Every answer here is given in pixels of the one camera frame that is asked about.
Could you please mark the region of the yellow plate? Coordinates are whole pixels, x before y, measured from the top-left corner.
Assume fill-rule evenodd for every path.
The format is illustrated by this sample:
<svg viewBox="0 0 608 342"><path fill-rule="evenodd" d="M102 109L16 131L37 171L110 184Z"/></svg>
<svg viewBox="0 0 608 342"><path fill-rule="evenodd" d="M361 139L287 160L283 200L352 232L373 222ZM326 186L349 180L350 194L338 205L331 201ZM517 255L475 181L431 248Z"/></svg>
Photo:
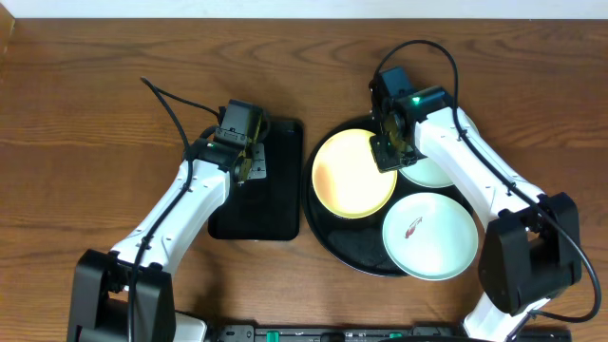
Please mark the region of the yellow plate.
<svg viewBox="0 0 608 342"><path fill-rule="evenodd" d="M393 194L398 175L395 171L378 170L371 151L373 136L361 128L342 130L323 142L313 159L314 193L336 216L368 217Z"/></svg>

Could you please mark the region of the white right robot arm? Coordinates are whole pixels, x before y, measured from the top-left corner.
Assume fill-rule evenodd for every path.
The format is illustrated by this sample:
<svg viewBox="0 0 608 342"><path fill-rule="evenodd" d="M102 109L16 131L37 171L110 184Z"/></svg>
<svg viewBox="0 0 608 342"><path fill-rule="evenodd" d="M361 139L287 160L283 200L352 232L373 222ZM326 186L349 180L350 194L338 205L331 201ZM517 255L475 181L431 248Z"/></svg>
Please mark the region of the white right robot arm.
<svg viewBox="0 0 608 342"><path fill-rule="evenodd" d="M484 293L463 322L486 341L513 338L542 306L578 283L579 212L564 193L547 196L513 170L472 127L452 96L421 91L371 91L380 132L371 148L381 171L435 162L472 206L485 229L478 272Z"/></svg>

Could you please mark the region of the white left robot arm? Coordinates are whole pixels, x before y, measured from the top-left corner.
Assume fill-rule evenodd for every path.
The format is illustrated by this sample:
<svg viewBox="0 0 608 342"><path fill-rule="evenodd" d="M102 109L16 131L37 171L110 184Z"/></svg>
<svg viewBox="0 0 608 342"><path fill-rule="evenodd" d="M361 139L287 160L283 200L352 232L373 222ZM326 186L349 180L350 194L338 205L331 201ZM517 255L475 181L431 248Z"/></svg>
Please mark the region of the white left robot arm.
<svg viewBox="0 0 608 342"><path fill-rule="evenodd" d="M207 324L175 309L173 277L203 223L248 180L264 137L206 129L172 184L109 252L87 250L73 277L70 341L202 341Z"/></svg>

